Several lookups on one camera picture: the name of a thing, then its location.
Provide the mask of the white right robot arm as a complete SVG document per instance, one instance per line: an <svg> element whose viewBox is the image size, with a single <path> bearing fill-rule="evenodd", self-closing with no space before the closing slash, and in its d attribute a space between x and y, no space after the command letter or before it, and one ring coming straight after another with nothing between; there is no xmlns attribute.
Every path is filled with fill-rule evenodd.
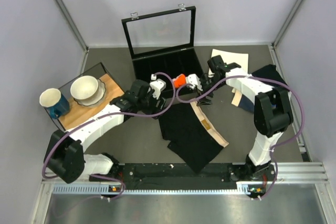
<svg viewBox="0 0 336 224"><path fill-rule="evenodd" d="M284 131L293 123L288 90L255 80L235 62L225 63L221 56L207 62L212 75L202 76L197 82L197 105L211 104L213 92L228 85L242 93L254 106L254 125L257 135L254 145L241 167L229 168L231 179L258 179L268 169L270 154Z"/></svg>

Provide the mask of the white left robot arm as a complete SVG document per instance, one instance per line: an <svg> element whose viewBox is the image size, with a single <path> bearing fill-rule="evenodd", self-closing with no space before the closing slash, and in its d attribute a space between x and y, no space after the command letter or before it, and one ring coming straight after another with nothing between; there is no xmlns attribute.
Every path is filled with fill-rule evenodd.
<svg viewBox="0 0 336 224"><path fill-rule="evenodd" d="M161 96L165 81L147 83L135 80L122 96L112 99L97 115L66 132L56 130L50 138L43 170L70 184L81 176L102 175L114 180L119 174L117 160L110 154L89 155L85 151L110 129L124 123L138 112L157 117L165 104Z"/></svg>

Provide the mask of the black underwear beige waistband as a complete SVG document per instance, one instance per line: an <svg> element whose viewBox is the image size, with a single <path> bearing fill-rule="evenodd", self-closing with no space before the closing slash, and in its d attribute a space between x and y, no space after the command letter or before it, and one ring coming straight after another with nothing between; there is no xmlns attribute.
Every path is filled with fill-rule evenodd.
<svg viewBox="0 0 336 224"><path fill-rule="evenodd" d="M197 174L229 145L195 102L171 106L159 124L167 147Z"/></svg>

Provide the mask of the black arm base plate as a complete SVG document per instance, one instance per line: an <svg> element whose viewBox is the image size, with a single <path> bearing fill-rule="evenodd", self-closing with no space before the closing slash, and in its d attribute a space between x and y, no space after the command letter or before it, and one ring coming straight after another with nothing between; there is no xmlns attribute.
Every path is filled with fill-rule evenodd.
<svg viewBox="0 0 336 224"><path fill-rule="evenodd" d="M107 176L123 181L128 190L236 189L229 165L210 163L197 174L185 163L126 163Z"/></svg>

